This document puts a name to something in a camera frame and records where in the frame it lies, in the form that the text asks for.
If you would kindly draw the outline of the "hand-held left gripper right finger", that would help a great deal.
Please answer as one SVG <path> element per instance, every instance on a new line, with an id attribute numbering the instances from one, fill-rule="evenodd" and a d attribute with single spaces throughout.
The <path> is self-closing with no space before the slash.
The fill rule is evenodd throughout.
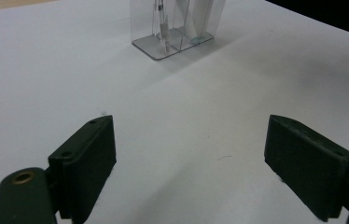
<path id="1" fill-rule="evenodd" d="M 349 151 L 294 119 L 271 115 L 265 162 L 322 221 L 339 216 Z"/>

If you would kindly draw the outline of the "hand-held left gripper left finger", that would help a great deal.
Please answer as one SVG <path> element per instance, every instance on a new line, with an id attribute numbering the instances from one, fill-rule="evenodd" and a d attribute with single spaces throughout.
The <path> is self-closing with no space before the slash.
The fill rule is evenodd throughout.
<path id="1" fill-rule="evenodd" d="M 86 222 L 116 162 L 111 116 L 86 122 L 49 155 L 49 185 L 61 218 Z"/>

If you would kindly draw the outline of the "clear plastic organizer box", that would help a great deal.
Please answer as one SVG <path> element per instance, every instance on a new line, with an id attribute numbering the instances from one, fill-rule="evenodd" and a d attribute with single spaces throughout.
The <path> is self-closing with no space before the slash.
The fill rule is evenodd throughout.
<path id="1" fill-rule="evenodd" d="M 194 37 L 191 0 L 163 0 L 171 43 L 171 51 L 166 54 L 160 40 L 152 34 L 154 0 L 130 0 L 131 42 L 155 61 L 196 47 L 215 38 L 225 3 L 226 0 L 214 0 L 205 33 Z"/>

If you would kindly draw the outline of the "silver pen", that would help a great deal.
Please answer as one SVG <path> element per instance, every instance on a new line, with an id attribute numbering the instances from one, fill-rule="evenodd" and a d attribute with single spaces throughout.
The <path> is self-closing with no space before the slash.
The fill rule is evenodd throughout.
<path id="1" fill-rule="evenodd" d="M 152 34 L 160 40 L 164 52 L 169 54 L 171 43 L 168 17 L 165 15 L 163 0 L 154 0 Z"/>

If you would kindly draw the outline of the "white eraser block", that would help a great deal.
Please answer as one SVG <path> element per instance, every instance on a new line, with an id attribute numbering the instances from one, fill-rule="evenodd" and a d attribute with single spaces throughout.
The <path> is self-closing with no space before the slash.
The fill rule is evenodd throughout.
<path id="1" fill-rule="evenodd" d="M 191 0 L 194 37 L 202 36 L 207 27 L 214 0 Z"/>

